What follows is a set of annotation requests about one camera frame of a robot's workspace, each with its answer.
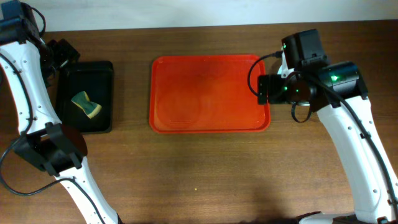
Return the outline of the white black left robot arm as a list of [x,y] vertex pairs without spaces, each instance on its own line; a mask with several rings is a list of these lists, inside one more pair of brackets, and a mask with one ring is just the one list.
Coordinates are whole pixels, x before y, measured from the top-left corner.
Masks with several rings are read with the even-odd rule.
[[1,21],[1,68],[18,113],[20,136],[6,149],[64,186],[87,223],[120,223],[88,166],[88,149],[79,131],[62,124],[42,76],[40,52],[45,44],[26,19]]

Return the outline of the cream white plate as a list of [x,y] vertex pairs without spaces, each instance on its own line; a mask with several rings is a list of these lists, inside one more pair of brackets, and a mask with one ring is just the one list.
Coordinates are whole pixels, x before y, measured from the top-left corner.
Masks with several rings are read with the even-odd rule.
[[310,103],[307,101],[298,101],[298,102],[295,102],[295,104],[297,106],[310,106]]

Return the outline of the yellow green sponge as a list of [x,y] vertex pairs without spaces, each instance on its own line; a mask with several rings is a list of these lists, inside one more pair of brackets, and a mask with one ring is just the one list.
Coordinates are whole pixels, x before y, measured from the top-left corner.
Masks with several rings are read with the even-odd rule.
[[71,99],[72,103],[79,107],[89,119],[94,118],[102,109],[102,106],[92,102],[85,91],[77,93]]

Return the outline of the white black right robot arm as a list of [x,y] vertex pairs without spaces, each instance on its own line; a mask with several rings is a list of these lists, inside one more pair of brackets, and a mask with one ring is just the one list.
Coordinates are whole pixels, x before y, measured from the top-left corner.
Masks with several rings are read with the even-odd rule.
[[397,176],[377,133],[368,89],[352,62],[288,75],[261,75],[258,103],[308,104],[330,135],[348,178],[354,210],[306,213],[286,223],[397,223]]

